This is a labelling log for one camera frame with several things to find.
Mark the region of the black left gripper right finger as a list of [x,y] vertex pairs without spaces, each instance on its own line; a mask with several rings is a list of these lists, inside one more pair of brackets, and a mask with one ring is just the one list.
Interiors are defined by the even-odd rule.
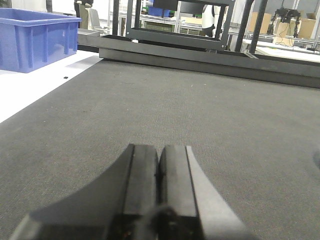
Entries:
[[166,145],[159,171],[160,201],[178,216],[178,239],[255,239],[207,178],[190,146]]

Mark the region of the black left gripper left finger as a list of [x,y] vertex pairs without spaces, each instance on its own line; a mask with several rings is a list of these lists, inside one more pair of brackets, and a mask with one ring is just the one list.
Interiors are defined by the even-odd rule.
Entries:
[[120,240],[158,203],[157,150],[129,144],[115,162],[73,194],[28,213],[12,240]]

